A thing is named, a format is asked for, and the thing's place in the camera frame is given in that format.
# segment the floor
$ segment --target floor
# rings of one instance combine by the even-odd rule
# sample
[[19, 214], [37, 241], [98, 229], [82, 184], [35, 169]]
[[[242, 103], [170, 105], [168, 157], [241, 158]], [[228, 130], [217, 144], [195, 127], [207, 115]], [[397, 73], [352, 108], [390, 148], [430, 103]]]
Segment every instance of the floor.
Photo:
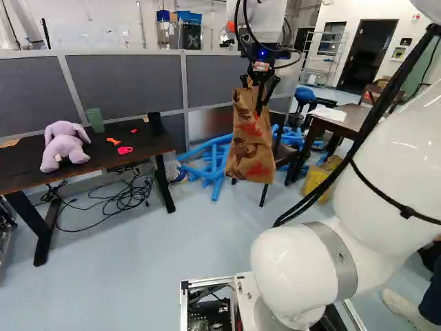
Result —
[[[357, 96], [317, 90], [320, 97], [353, 102]], [[350, 146], [344, 142], [340, 153]], [[277, 216], [299, 201], [302, 182], [286, 188], [284, 172], [258, 207], [263, 185], [224, 184], [217, 203], [201, 183], [171, 187], [177, 212], [167, 214], [156, 188], [150, 206], [118, 214], [87, 232], [56, 232], [48, 263], [32, 265], [36, 238], [18, 219], [6, 268], [0, 275], [1, 329], [7, 331], [178, 330], [179, 283], [196, 277], [218, 277], [250, 270], [253, 240]], [[112, 194], [115, 183], [103, 189]], [[88, 205], [87, 194], [76, 196]], [[40, 205], [45, 214], [48, 206]], [[292, 223], [326, 219], [331, 203], [315, 205]], [[80, 228], [101, 218], [101, 209], [67, 209], [61, 225]], [[386, 286], [419, 302], [430, 277], [412, 256]], [[379, 290], [355, 298], [354, 305], [368, 330], [412, 330], [388, 311]]]

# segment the cubicle partition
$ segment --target cubicle partition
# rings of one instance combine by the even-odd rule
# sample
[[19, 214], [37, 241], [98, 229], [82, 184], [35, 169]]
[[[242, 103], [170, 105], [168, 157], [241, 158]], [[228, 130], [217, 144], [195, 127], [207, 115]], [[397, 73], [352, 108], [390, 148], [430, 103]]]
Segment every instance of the cubicle partition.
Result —
[[[88, 126], [88, 108], [105, 123], [160, 112], [182, 153], [232, 131], [232, 90], [247, 66], [231, 52], [0, 52], [0, 137], [41, 134], [58, 120]], [[300, 72], [293, 67], [278, 73], [270, 110], [289, 113]]]

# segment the red toy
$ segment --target red toy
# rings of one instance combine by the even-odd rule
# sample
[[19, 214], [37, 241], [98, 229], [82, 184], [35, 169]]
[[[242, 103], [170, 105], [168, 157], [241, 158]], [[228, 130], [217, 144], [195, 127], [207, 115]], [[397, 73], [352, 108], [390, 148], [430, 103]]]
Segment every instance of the red toy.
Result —
[[133, 147], [120, 147], [118, 148], [118, 153], [120, 155], [126, 155], [133, 152]]

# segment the plush bunny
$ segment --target plush bunny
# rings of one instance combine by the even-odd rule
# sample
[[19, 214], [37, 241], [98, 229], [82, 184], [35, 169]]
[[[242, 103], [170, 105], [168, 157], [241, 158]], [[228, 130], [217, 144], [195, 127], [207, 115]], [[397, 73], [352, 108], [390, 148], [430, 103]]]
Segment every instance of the plush bunny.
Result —
[[58, 121], [50, 124], [44, 130], [44, 140], [46, 149], [40, 166], [42, 172], [57, 170], [63, 157], [69, 157], [69, 160], [75, 164], [90, 160], [89, 155], [83, 152], [83, 141], [90, 143], [89, 136], [77, 123]]

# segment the stuffed animal ear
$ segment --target stuffed animal ear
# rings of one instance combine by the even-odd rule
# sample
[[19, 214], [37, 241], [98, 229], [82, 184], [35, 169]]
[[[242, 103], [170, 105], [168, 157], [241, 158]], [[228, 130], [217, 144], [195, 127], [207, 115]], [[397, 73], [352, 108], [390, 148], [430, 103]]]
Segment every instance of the stuffed animal ear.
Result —
[[82, 126], [80, 126], [78, 123], [72, 123], [72, 128], [78, 132], [80, 138], [84, 142], [90, 143], [90, 138]]
[[52, 124], [46, 126], [46, 129], [44, 130], [44, 144], [46, 147], [49, 145], [49, 143], [52, 141]]

